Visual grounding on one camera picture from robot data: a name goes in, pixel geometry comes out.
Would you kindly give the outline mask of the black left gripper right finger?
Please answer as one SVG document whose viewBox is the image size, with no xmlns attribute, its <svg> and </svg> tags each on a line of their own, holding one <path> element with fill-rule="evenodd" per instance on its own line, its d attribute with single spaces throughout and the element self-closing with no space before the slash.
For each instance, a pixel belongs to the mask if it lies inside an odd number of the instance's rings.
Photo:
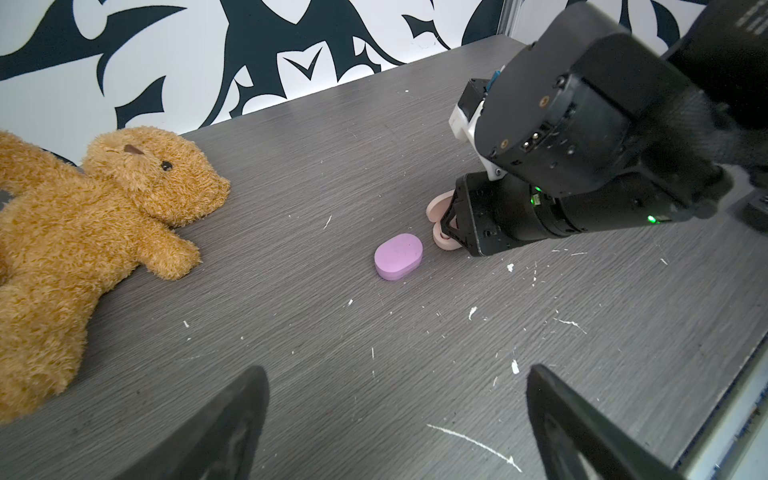
<svg viewBox="0 0 768 480">
<path fill-rule="evenodd" d="M 531 366 L 526 403 L 548 479 L 680 479 L 543 364 Z"/>
</svg>

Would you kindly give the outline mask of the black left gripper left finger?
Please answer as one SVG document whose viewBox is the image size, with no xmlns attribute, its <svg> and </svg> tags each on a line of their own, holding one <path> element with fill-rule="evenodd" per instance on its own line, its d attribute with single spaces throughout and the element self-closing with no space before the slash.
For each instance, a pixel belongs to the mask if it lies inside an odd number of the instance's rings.
<svg viewBox="0 0 768 480">
<path fill-rule="evenodd" d="M 258 448 L 270 389 L 250 366 L 119 479 L 247 479 Z"/>
</svg>

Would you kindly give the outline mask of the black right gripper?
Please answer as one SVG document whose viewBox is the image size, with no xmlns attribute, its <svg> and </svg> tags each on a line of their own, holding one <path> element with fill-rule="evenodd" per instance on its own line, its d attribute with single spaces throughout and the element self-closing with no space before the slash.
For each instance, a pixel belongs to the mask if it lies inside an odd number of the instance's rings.
<svg viewBox="0 0 768 480">
<path fill-rule="evenodd" d="M 567 221 L 558 200 L 538 187 L 512 175 L 490 181 L 477 172 L 456 180 L 440 233 L 483 257 L 565 238 Z"/>
</svg>

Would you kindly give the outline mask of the purple earbud charging case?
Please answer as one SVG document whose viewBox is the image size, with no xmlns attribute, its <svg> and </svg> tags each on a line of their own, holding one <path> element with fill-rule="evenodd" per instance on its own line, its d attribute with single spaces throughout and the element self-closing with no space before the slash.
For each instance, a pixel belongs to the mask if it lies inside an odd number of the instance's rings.
<svg viewBox="0 0 768 480">
<path fill-rule="evenodd" d="M 413 234 L 402 233 L 382 243 L 374 253 L 378 275 L 387 281 L 397 281 L 418 268 L 423 258 L 423 244 Z"/>
</svg>

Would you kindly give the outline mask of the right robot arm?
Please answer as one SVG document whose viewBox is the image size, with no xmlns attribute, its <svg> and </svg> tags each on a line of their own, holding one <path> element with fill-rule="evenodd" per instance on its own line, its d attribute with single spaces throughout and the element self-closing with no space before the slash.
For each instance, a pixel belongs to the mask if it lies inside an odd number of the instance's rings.
<svg viewBox="0 0 768 480">
<path fill-rule="evenodd" d="M 767 5 L 712 1 L 657 54 L 597 7 L 564 9 L 454 107 L 482 170 L 427 208 L 435 243 L 491 256 L 708 219 L 742 168 L 767 191 Z"/>
</svg>

